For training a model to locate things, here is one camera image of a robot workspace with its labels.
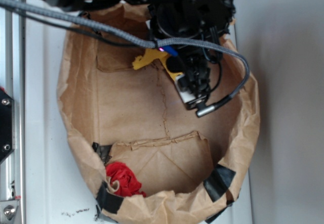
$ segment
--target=brown paper bag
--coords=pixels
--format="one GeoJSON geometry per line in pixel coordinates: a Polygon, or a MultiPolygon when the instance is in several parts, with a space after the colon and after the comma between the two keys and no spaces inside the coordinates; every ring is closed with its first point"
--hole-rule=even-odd
{"type": "MultiPolygon", "coordinates": [[[[119,4],[91,19],[142,38],[147,33],[143,6],[119,4]]],[[[230,40],[221,42],[235,51],[230,40]]],[[[132,69],[143,53],[67,33],[57,92],[68,142],[107,217],[120,223],[199,223],[238,198],[259,134],[257,82],[251,75],[232,101],[197,118],[185,109],[158,60],[132,69]],[[112,145],[108,163],[125,163],[146,198],[111,193],[93,142],[112,145]]],[[[209,102],[227,95],[243,77],[239,60],[224,55],[223,66],[223,80],[209,102]]],[[[216,82],[217,67],[211,74],[216,82]]]]}

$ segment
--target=gray wall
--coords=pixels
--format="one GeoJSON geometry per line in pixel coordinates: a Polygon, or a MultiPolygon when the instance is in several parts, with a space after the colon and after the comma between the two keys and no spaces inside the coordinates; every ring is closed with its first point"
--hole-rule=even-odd
{"type": "Polygon", "coordinates": [[[260,85],[254,224],[324,223],[324,0],[235,0],[260,85]]]}

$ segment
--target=red fabric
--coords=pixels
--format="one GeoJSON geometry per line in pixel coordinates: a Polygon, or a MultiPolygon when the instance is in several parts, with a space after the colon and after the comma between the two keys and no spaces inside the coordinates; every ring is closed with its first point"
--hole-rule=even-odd
{"type": "Polygon", "coordinates": [[[110,184],[119,181],[119,189],[114,193],[119,196],[143,195],[145,192],[139,192],[142,184],[137,181],[134,173],[122,162],[114,162],[106,166],[106,174],[111,177],[110,184]]]}

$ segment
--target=black tape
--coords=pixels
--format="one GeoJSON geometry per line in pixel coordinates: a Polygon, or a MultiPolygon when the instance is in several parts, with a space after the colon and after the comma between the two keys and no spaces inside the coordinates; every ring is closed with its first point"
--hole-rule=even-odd
{"type": "Polygon", "coordinates": [[[212,174],[204,180],[204,187],[213,202],[220,199],[231,185],[236,172],[217,165],[212,174]]]}
{"type": "Polygon", "coordinates": [[[100,146],[98,143],[93,142],[92,148],[99,155],[102,162],[106,165],[110,159],[109,152],[112,145],[110,146],[100,146]]]}
{"type": "Polygon", "coordinates": [[[101,209],[98,205],[96,205],[96,209],[97,209],[97,214],[95,216],[95,221],[97,221],[98,219],[101,219],[101,220],[108,221],[110,223],[118,223],[114,219],[110,218],[109,216],[102,214],[101,209]]]}
{"type": "Polygon", "coordinates": [[[120,209],[120,206],[123,203],[124,198],[109,193],[107,191],[107,187],[107,183],[102,182],[96,200],[101,209],[105,209],[110,213],[117,214],[118,210],[120,209]]]}
{"type": "Polygon", "coordinates": [[[221,214],[223,214],[223,212],[228,208],[228,207],[231,207],[233,204],[234,201],[227,201],[227,206],[222,209],[220,212],[216,213],[215,215],[212,215],[211,217],[207,218],[205,220],[206,223],[210,224],[212,223],[214,220],[216,220],[221,214]]]}

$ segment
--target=black bracket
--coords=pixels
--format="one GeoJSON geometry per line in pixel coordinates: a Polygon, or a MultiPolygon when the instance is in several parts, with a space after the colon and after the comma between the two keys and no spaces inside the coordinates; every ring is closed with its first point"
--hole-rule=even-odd
{"type": "Polygon", "coordinates": [[[0,164],[14,151],[13,103],[12,98],[0,89],[0,164]]]}

